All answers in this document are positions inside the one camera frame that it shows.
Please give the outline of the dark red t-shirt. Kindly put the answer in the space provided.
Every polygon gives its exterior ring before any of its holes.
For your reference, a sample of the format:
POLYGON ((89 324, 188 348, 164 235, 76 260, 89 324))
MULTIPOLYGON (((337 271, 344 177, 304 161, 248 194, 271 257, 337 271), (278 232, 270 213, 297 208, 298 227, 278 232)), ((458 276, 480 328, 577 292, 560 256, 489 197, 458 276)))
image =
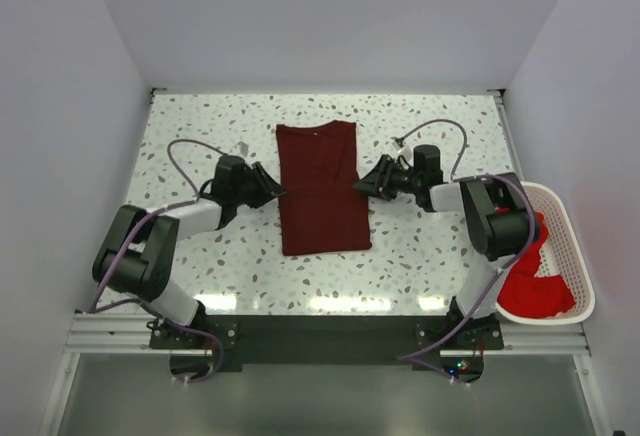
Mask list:
POLYGON ((353 188, 356 125, 276 127, 281 185, 282 252, 286 256, 367 251, 372 247, 368 199, 353 188))

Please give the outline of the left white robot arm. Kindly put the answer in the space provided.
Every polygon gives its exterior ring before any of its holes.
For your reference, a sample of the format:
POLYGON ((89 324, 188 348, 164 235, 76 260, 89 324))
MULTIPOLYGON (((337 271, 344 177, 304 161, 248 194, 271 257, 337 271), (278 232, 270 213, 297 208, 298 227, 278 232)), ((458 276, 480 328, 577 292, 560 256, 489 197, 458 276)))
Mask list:
POLYGON ((183 347, 200 346, 207 336, 206 311, 172 279, 177 243, 225 228, 242 206, 257 209, 285 194, 261 164, 226 155, 192 200, 156 209, 121 206, 93 263, 97 290, 90 311, 98 312, 107 289, 127 294, 173 323, 171 334, 183 347))

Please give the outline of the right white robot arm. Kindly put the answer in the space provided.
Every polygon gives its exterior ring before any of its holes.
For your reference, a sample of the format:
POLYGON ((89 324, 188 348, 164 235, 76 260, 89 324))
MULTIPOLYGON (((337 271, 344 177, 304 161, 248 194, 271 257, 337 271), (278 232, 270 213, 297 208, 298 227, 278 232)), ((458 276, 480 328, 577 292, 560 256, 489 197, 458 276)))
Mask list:
POLYGON ((353 188, 386 201, 409 194, 427 213, 463 216, 472 260, 450 303, 445 335, 452 346, 469 348, 480 338, 481 327, 495 317, 506 273, 539 237, 539 223, 521 180, 508 172, 447 183, 439 148, 419 145, 410 163, 402 156, 381 156, 353 188))

